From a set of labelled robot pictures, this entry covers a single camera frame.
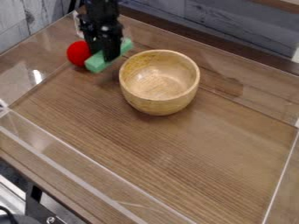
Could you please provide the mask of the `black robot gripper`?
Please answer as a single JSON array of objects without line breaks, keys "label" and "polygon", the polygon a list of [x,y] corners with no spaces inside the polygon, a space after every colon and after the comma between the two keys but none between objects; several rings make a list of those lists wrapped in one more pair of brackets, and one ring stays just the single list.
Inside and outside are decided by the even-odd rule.
[{"label": "black robot gripper", "polygon": [[85,0],[85,6],[78,18],[89,49],[93,54],[103,50],[105,60],[113,61],[121,55],[123,40],[118,0]]}]

